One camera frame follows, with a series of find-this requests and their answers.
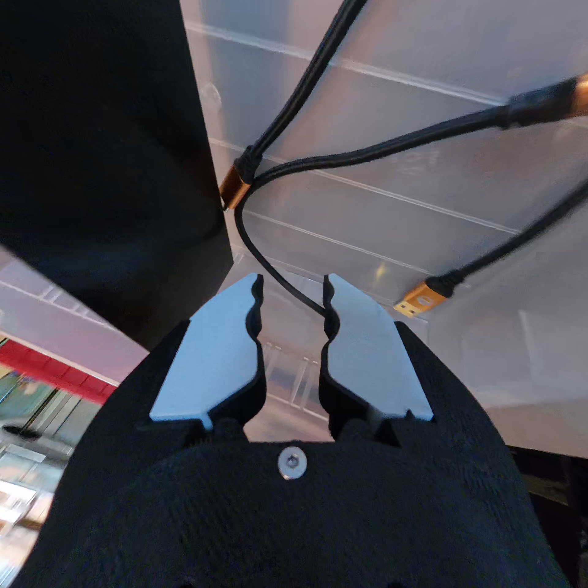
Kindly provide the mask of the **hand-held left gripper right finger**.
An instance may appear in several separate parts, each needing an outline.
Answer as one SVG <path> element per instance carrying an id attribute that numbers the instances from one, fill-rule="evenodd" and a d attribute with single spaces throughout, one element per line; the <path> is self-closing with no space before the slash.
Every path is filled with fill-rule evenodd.
<path id="1" fill-rule="evenodd" d="M 323 281 L 324 331 L 319 400 L 331 429 L 360 419 L 371 429 L 386 420 L 431 422 L 433 410 L 393 318 L 338 275 Z"/>

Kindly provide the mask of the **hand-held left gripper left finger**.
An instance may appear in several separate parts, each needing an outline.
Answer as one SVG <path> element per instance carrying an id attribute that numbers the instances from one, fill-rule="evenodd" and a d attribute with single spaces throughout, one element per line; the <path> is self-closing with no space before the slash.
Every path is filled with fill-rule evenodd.
<path id="1" fill-rule="evenodd" d="M 189 320 L 149 418 L 199 421 L 213 430 L 224 418 L 241 427 L 266 401 L 261 331 L 263 276 L 246 275 L 205 303 Z"/>

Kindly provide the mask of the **clear plastic bin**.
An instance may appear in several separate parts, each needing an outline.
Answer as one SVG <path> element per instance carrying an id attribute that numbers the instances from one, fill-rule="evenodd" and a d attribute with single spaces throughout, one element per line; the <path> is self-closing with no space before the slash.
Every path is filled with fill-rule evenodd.
<path id="1" fill-rule="evenodd" d="M 340 1 L 180 1 L 217 187 L 294 90 Z M 354 151 L 505 106 L 579 76 L 587 1 L 368 1 L 258 172 Z M 245 205 L 253 243 L 315 302 L 335 273 L 405 322 L 511 446 L 587 457 L 587 203 L 416 318 L 393 305 L 426 278 L 523 236 L 587 181 L 587 115 L 489 128 L 379 161 L 297 172 Z M 262 345 L 286 403 L 318 391 L 316 313 L 248 253 L 224 213 L 232 266 L 265 275 Z M 1 335 L 118 385 L 148 354 L 1 245 Z"/>

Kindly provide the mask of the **red ribbed bin white label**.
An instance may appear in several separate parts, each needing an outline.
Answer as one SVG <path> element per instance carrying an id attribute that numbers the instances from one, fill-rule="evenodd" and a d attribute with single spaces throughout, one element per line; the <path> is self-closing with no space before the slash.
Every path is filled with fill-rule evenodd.
<path id="1" fill-rule="evenodd" d="M 1 364 L 100 406 L 117 388 L 117 385 L 10 339 L 1 343 Z"/>

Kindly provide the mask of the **black bin divider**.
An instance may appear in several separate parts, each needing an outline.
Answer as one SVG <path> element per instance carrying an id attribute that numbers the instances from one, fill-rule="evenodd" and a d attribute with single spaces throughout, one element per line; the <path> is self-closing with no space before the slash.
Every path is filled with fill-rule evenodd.
<path id="1" fill-rule="evenodd" d="M 232 254 L 179 1 L 1 1 L 1 245 L 145 349 Z"/>

